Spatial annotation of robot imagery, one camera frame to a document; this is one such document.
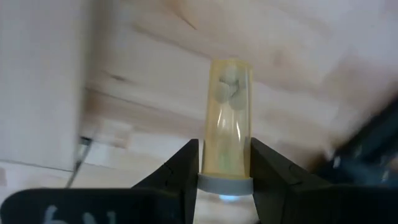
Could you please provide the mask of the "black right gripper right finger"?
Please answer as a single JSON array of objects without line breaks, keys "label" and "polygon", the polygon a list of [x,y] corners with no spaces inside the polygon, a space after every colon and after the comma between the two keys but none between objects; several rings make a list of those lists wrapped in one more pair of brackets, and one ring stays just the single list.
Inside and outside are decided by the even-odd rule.
[{"label": "black right gripper right finger", "polygon": [[332,185],[256,138],[251,139],[253,199],[262,224],[336,223]]}]

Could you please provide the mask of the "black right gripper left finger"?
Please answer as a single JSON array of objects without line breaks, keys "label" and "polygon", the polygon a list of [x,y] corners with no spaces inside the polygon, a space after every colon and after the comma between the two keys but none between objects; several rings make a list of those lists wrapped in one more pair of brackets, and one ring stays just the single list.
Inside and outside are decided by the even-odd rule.
[{"label": "black right gripper left finger", "polygon": [[148,193],[140,202],[138,223],[192,224],[197,199],[199,140],[189,140],[156,171],[132,186]]}]

